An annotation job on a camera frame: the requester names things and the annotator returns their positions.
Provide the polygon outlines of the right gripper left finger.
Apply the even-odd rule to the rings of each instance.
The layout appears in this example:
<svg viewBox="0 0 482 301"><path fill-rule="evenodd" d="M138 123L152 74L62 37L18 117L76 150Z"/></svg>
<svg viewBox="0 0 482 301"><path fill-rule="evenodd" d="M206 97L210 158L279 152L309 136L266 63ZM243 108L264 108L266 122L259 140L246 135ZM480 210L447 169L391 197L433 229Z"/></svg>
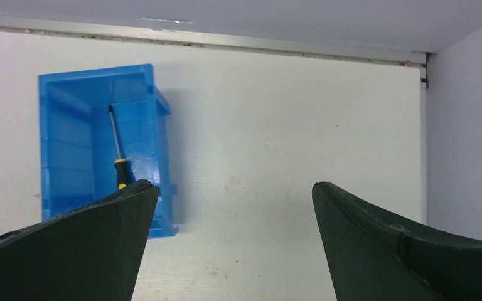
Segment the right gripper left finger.
<svg viewBox="0 0 482 301"><path fill-rule="evenodd" d="M0 236L0 300L130 300L159 197L141 179Z"/></svg>

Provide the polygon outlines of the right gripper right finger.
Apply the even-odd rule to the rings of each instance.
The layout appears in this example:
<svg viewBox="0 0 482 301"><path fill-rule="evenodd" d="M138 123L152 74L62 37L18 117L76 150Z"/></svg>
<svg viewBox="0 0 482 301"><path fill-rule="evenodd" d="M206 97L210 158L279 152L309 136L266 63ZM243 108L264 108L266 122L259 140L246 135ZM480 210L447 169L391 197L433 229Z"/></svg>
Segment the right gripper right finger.
<svg viewBox="0 0 482 301"><path fill-rule="evenodd" d="M312 200L338 300L482 300L482 241L318 182Z"/></svg>

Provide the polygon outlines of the black yellow handled screwdriver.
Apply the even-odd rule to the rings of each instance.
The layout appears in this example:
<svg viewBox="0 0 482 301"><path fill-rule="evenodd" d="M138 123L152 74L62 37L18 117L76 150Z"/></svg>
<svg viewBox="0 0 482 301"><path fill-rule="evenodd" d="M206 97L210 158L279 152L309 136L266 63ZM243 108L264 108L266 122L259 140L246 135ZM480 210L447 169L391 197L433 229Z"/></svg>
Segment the black yellow handled screwdriver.
<svg viewBox="0 0 482 301"><path fill-rule="evenodd" d="M119 143L119 135L115 122L114 108L112 105L108 105L109 117L112 126L112 133L114 136L114 144L117 154L117 159L114 161L114 167L117 174L117 188L123 189L133 182L131 170L129 167L129 161L123 156Z"/></svg>

